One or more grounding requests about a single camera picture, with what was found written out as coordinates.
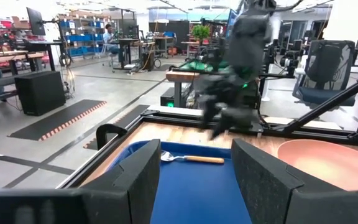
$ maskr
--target gray floor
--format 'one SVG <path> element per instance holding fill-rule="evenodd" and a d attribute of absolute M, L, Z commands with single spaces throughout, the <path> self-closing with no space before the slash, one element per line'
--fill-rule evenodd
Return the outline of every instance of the gray floor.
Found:
<path fill-rule="evenodd" d="M 164 60 L 163 64 L 178 65 L 182 57 Z M 94 138 L 96 127 L 114 121 L 139 104 L 159 105 L 160 95 L 173 84 L 164 81 L 165 72 L 138 73 L 132 76 L 122 71 L 111 72 L 102 66 L 101 60 L 78 61 L 73 64 L 76 91 L 70 106 L 80 100 L 107 101 L 73 125 L 46 141 L 28 141 L 8 138 L 7 135 L 26 127 L 56 111 L 41 117 L 26 116 L 15 109 L 17 99 L 9 104 L 0 103 L 0 188 L 54 188 L 68 175 L 89 159 L 95 151 L 83 146 Z M 356 81 L 352 74 L 349 84 Z M 262 103 L 261 112 L 269 116 L 299 118 L 310 111 L 302 104 L 294 103 L 291 91 L 295 80 L 273 80 L 269 84 L 270 101 Z M 323 121 L 334 122 L 346 130 L 358 126 L 358 95 L 356 105 L 323 114 Z"/>

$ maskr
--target pink bowl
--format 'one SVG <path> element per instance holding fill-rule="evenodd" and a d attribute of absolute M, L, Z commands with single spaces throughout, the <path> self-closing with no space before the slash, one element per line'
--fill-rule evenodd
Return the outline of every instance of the pink bowl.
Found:
<path fill-rule="evenodd" d="M 292 140 L 278 147 L 279 159 L 344 190 L 358 190 L 358 151 L 317 140 Z"/>

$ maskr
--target robot workstation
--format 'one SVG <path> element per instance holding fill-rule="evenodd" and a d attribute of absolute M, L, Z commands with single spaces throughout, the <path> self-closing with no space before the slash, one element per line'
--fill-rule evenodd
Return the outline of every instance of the robot workstation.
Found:
<path fill-rule="evenodd" d="M 351 149 L 358 130 L 313 121 L 354 97 L 358 82 L 289 123 L 259 113 L 266 78 L 301 75 L 291 55 L 281 61 L 286 74 L 268 73 L 275 60 L 269 17 L 300 2 L 281 8 L 274 0 L 242 1 L 230 38 L 167 72 L 173 82 L 180 73 L 193 74 L 190 82 L 197 77 L 200 110 L 139 105 L 101 125 L 98 152 L 58 189 L 0 190 L 0 223 L 358 224 L 358 151 Z M 321 55 L 315 66 L 324 63 Z M 309 73 L 312 81 L 318 77 L 313 66 Z M 192 144 L 174 143 L 187 137 Z M 279 147 L 273 138 L 281 139 Z"/>

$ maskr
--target green plant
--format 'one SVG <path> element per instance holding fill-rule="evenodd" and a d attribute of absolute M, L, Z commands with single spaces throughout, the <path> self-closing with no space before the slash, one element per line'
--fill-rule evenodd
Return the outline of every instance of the green plant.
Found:
<path fill-rule="evenodd" d="M 203 40 L 209 37 L 209 27 L 202 25 L 194 26 L 193 30 L 191 31 L 191 34 L 193 35 L 193 37 L 199 40 Z"/>

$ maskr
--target chair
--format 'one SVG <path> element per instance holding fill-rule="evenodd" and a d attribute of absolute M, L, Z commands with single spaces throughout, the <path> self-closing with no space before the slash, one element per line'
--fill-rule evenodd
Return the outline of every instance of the chair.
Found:
<path fill-rule="evenodd" d="M 311 109 L 346 89 L 351 74 L 354 42 L 338 40 L 312 41 L 305 69 L 298 75 L 292 95 Z M 339 106 L 354 106 L 356 96 Z"/>
<path fill-rule="evenodd" d="M 114 69 L 114 57 L 117 55 L 117 54 L 112 54 L 111 52 L 108 51 L 108 49 L 110 47 L 114 47 L 116 46 L 116 44 L 103 44 L 103 48 L 102 48 L 102 52 L 101 54 L 102 55 L 106 55 L 108 53 L 108 56 L 110 57 L 110 60 L 109 60 L 109 67 L 112 68 L 112 72 L 116 72 L 115 69 Z"/>

